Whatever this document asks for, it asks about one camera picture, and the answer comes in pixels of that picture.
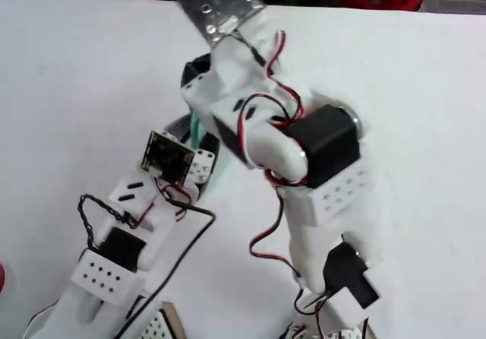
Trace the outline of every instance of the mounting hole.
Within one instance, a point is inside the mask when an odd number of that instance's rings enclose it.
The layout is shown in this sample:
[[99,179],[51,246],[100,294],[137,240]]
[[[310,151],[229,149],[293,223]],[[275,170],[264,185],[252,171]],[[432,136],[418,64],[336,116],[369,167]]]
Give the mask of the mounting hole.
[[233,107],[233,112],[238,111],[241,109],[241,106],[243,105],[244,100],[240,99],[236,102],[235,107]]
[[211,6],[209,6],[207,3],[202,5],[201,8],[200,8],[200,11],[203,13],[203,14],[209,14],[213,9],[211,8]]
[[255,113],[255,110],[257,109],[256,106],[252,106],[250,107],[250,109],[248,110],[248,112],[246,113],[246,116],[245,116],[245,120],[249,120],[251,119],[251,117],[253,117],[253,114]]

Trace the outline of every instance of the wire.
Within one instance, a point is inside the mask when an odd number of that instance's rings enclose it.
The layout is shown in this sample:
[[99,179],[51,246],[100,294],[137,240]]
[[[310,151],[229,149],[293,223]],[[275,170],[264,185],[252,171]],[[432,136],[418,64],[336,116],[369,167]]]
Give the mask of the wire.
[[166,279],[160,284],[160,286],[157,287],[155,291],[153,291],[152,295],[142,304],[142,306],[125,322],[123,327],[120,329],[120,331],[117,333],[117,335],[114,337],[114,339],[120,339],[122,335],[130,328],[130,326],[133,325],[135,320],[142,314],[142,312],[149,306],[149,304],[155,300],[157,295],[159,295],[160,291],[163,290],[163,288],[167,285],[167,283],[170,281],[172,276],[174,275],[175,271],[177,270],[178,266],[181,264],[182,260],[184,257],[189,253],[193,245],[199,240],[199,238],[202,237],[202,235],[210,228],[211,225],[213,225],[214,221],[216,221],[216,214],[214,214],[212,211],[204,209],[204,208],[198,208],[196,206],[192,206],[190,204],[185,204],[180,201],[176,201],[171,198],[166,198],[168,203],[178,207],[178,208],[184,208],[185,210],[190,210],[190,211],[195,211],[199,212],[200,214],[205,214],[208,216],[211,216],[211,220],[197,233],[197,235],[191,240],[189,245],[184,249],[182,254],[179,256],[177,261],[175,262],[174,266],[172,267],[171,271],[167,275]]
[[79,203],[77,204],[77,210],[79,211],[79,215],[81,216],[81,220],[83,221],[84,229],[86,230],[86,234],[88,235],[87,237],[87,245],[88,248],[95,251],[96,246],[94,244],[94,232],[93,232],[93,226],[90,224],[86,214],[84,213],[84,202],[86,200],[91,200],[95,202],[98,206],[100,206],[103,210],[108,212],[110,215],[112,215],[116,220],[121,221],[122,223],[126,223],[129,225],[131,229],[134,229],[137,227],[137,221],[131,216],[130,214],[125,214],[122,215],[120,214],[117,210],[114,208],[111,208],[108,206],[106,203],[101,201],[100,199],[92,196],[92,195],[81,195],[79,198]]
[[238,124],[237,124],[237,132],[236,133],[238,135],[238,142],[239,142],[241,154],[243,155],[245,161],[248,164],[250,164],[253,168],[259,168],[259,166],[257,164],[255,164],[250,159],[250,157],[248,156],[247,141],[246,141],[246,136],[245,136],[245,120],[248,117],[248,113],[245,115],[245,110],[246,110],[248,104],[256,98],[264,98],[264,99],[267,99],[267,100],[270,100],[270,101],[276,103],[280,107],[280,109],[282,110],[284,116],[286,117],[286,121],[291,119],[289,112],[284,107],[282,102],[280,102],[277,98],[275,98],[274,96],[272,96],[268,93],[254,93],[251,96],[249,96],[249,98],[246,99],[246,101],[243,103],[243,105],[241,105],[240,113],[238,115]]
[[239,41],[240,43],[244,44],[247,48],[250,49],[251,54],[253,55],[253,58],[255,61],[258,63],[260,67],[264,67],[267,61],[265,58],[258,52],[258,50],[251,45],[244,37],[241,35],[238,29],[233,30],[232,33],[229,34],[230,37],[233,39]]
[[320,327],[320,322],[319,322],[319,311],[322,309],[322,306],[324,306],[324,303],[329,299],[327,297],[326,299],[323,299],[319,303],[316,303],[316,309],[315,309],[315,316],[316,316],[316,326],[317,326],[317,331],[319,332],[319,338],[324,339],[324,333],[322,332],[322,328]]
[[154,201],[155,201],[155,198],[149,204],[149,207],[142,213],[142,215],[140,215],[140,218],[138,219],[138,221],[135,224],[136,227],[139,227],[140,226],[140,224],[142,223],[142,221],[144,221],[146,215],[149,213],[150,210],[152,210],[153,206],[155,205],[154,204]]
[[361,335],[361,339],[366,339],[366,331],[368,331],[368,319],[369,318],[366,318],[366,320],[363,322],[363,333]]
[[270,184],[272,184],[274,187],[300,187],[307,184],[306,178],[303,178],[298,182],[289,182],[284,178],[277,178],[273,175],[273,171],[271,169],[266,169],[264,171],[264,175],[267,181],[270,182]]
[[288,265],[293,270],[294,275],[296,277],[300,277],[301,274],[294,268],[294,266],[289,262],[288,259],[283,258],[280,255],[268,254],[268,253],[259,253],[259,252],[255,252],[253,250],[253,247],[255,246],[255,244],[257,244],[258,242],[262,241],[263,239],[265,239],[266,237],[268,237],[272,233],[274,233],[277,230],[277,228],[279,227],[280,222],[282,221],[283,199],[282,199],[282,197],[280,197],[280,195],[278,193],[276,195],[277,195],[277,198],[279,199],[279,202],[280,202],[279,213],[278,213],[278,216],[276,218],[276,221],[268,229],[264,230],[262,233],[258,234],[257,236],[255,236],[250,241],[250,245],[249,245],[250,254],[253,255],[254,257],[257,257],[257,258],[273,259],[273,260],[276,260],[276,261],[281,261],[281,262],[285,263],[286,265]]
[[302,335],[305,334],[305,332],[307,331],[307,326],[305,325],[302,325],[299,329],[297,329],[297,331],[292,335],[292,339],[296,339],[298,337],[301,337]]
[[283,83],[281,83],[280,81],[275,79],[274,78],[275,74],[272,70],[273,64],[276,61],[278,61],[278,58],[279,58],[280,54],[282,53],[283,48],[285,47],[286,38],[287,38],[287,34],[284,30],[277,31],[276,37],[275,37],[276,49],[275,49],[273,55],[270,57],[269,61],[265,64],[264,71],[265,71],[265,76],[267,78],[274,81],[281,90],[286,92],[297,103],[297,108],[295,110],[295,114],[292,117],[292,119],[295,120],[295,119],[300,119],[304,115],[304,109],[302,108],[301,97],[292,88],[284,85]]
[[[153,177],[153,182],[155,183],[155,186],[159,190],[160,194],[165,199],[167,199],[167,193],[169,192],[168,189],[174,189],[177,192],[179,192],[180,194],[184,195],[188,199],[188,204],[189,205],[192,205],[192,196],[191,196],[191,194],[186,189],[184,189],[184,188],[182,188],[182,187],[180,187],[178,185],[173,185],[173,184],[164,185],[162,188],[160,188],[159,187],[159,183],[157,182],[157,178],[155,178],[155,177]],[[173,194],[170,194],[169,193],[168,196],[171,199],[174,198],[174,195]],[[185,217],[186,213],[187,213],[187,210],[185,210],[184,208],[182,208],[181,210],[177,211],[175,213],[175,216],[178,216],[180,214],[184,214],[184,215],[182,215],[182,217],[177,218],[175,221],[176,222],[181,221]]]

